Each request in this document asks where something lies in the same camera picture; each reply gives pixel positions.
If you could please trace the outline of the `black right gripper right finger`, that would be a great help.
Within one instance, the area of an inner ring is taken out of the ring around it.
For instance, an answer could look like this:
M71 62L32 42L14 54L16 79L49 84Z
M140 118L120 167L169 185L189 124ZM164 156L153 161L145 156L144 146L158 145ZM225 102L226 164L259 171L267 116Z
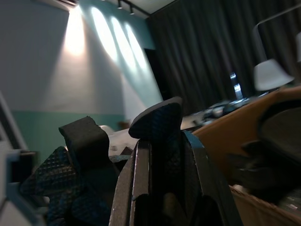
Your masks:
M230 187L204 145L188 131L184 138L184 200L191 226L241 226Z

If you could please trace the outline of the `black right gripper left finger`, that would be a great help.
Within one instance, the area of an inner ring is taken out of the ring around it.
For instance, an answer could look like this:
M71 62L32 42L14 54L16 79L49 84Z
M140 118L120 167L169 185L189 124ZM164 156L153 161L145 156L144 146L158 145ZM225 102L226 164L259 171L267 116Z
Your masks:
M121 171L109 220L110 226L151 224L151 144L138 140Z

